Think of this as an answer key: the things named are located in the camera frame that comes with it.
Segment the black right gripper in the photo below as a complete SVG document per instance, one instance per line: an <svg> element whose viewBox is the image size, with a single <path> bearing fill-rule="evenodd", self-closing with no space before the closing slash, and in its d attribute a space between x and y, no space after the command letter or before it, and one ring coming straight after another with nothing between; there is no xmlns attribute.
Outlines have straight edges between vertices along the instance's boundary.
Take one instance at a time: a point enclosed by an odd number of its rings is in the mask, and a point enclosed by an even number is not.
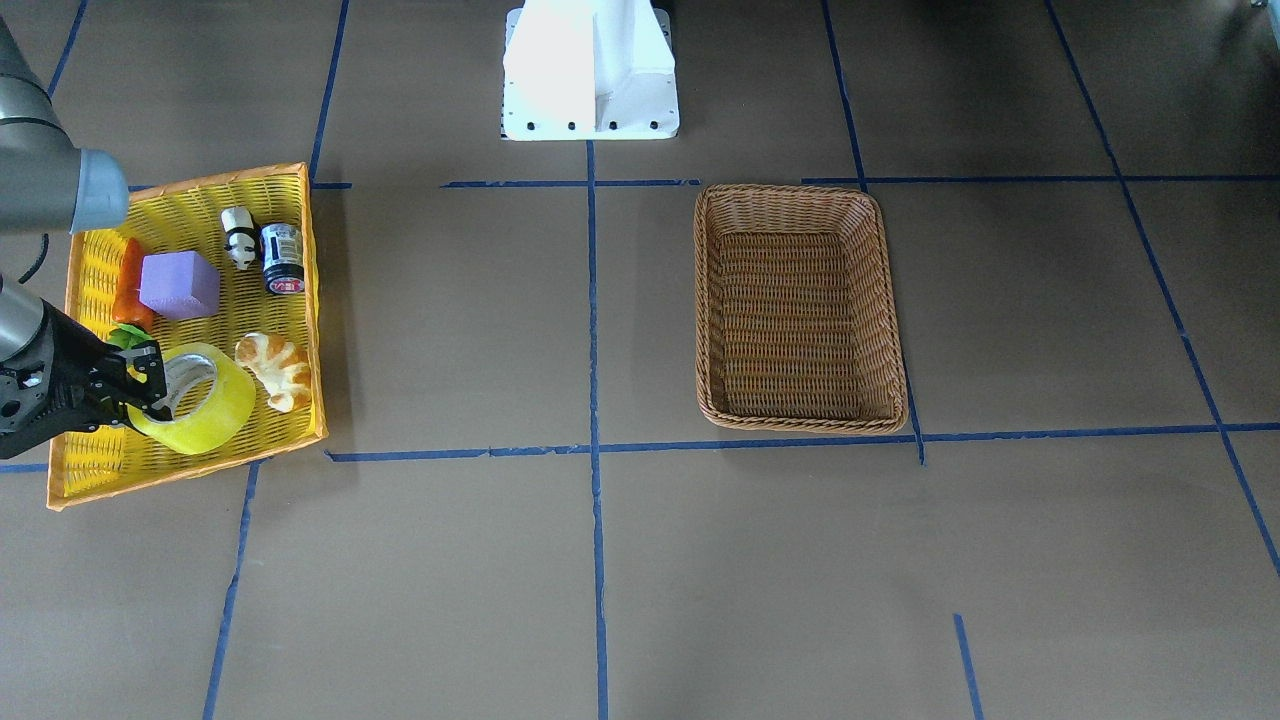
<svg viewBox="0 0 1280 720"><path fill-rule="evenodd" d="M67 432L134 429L129 411L172 421L157 341L116 348L44 307L32 338L3 361L1 457L13 459Z"/></svg>

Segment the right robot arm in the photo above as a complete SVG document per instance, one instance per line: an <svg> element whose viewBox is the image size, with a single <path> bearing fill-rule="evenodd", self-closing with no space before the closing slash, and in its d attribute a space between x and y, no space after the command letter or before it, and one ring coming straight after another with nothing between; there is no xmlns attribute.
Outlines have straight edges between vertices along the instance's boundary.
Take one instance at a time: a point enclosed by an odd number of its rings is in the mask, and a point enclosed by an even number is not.
<svg viewBox="0 0 1280 720"><path fill-rule="evenodd" d="M125 219L116 160L77 147L10 29L1 29L1 224L4 234L109 229ZM132 409L169 420L166 377L155 340L128 347L101 340L3 278L1 450L10 459L68 432L128 427Z"/></svg>

